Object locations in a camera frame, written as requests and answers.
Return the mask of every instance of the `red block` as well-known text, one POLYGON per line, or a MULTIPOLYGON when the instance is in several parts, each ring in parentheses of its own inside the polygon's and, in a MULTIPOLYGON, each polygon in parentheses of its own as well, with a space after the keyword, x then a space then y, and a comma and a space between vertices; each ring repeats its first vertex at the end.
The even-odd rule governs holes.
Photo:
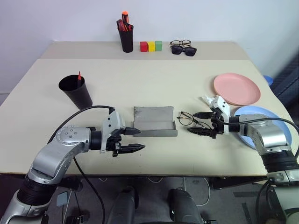
POLYGON ((146 41, 140 42, 140 52, 148 52, 148 43, 146 41))

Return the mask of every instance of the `green block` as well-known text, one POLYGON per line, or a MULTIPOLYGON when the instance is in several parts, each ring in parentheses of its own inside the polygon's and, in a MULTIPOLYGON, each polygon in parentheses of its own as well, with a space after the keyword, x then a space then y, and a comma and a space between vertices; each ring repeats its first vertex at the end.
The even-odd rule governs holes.
POLYGON ((155 51, 162 51, 162 41, 155 41, 155 51))

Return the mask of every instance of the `pink plate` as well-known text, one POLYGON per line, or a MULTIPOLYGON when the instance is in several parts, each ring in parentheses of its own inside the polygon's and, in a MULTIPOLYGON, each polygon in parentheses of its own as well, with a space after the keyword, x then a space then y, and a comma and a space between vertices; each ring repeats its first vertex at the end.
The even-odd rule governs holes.
POLYGON ((214 89, 233 105, 254 104, 261 97, 258 86, 249 78, 236 74, 224 73, 214 79, 214 89))

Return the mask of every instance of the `wooden block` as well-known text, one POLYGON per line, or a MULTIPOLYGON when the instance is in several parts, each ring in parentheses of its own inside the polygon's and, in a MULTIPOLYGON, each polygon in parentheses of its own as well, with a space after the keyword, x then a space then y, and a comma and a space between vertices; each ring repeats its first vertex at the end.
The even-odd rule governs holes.
POLYGON ((155 41, 155 51, 162 51, 162 41, 155 41))
POLYGON ((140 42, 140 52, 148 52, 148 43, 146 41, 140 42))
POLYGON ((149 41, 148 46, 149 46, 149 52, 155 52, 155 42, 149 41))

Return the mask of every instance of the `yellow block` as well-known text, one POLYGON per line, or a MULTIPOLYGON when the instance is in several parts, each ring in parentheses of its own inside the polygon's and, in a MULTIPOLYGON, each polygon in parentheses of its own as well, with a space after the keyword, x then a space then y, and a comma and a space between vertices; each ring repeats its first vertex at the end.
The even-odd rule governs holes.
POLYGON ((149 46, 149 52, 155 52, 155 42, 154 41, 148 42, 148 46, 149 46))

